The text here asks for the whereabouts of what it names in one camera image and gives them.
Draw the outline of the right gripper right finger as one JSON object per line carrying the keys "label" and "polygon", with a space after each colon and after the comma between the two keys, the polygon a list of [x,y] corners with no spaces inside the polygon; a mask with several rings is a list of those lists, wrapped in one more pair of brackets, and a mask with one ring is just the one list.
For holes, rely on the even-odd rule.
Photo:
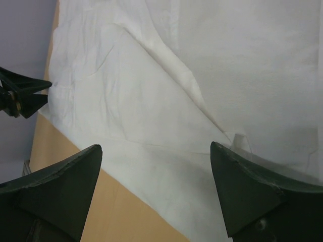
{"label": "right gripper right finger", "polygon": [[212,142],[210,162],[233,241],[322,241],[322,187],[275,173]]}

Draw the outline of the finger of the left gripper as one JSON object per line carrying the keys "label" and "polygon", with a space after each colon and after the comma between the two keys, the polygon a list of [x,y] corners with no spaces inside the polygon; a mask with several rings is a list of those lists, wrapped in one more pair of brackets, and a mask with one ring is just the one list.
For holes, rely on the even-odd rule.
{"label": "finger of the left gripper", "polygon": [[32,94],[16,100],[15,117],[30,118],[48,102],[46,94]]}
{"label": "finger of the left gripper", "polygon": [[6,91],[12,91],[19,95],[34,94],[52,86],[50,81],[23,76],[2,67],[1,84]]}

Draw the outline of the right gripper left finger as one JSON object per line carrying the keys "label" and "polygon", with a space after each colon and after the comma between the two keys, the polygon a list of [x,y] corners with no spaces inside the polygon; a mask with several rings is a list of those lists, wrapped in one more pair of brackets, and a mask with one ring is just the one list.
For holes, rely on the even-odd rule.
{"label": "right gripper left finger", "polygon": [[102,161],[92,145],[1,184],[1,241],[80,241]]}

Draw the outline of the white long sleeve shirt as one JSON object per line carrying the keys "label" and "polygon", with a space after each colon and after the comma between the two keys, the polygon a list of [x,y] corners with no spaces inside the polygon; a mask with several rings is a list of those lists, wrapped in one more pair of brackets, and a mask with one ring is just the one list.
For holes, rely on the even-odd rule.
{"label": "white long sleeve shirt", "polygon": [[211,142],[322,184],[322,1],[60,1],[50,122],[190,241],[227,241]]}

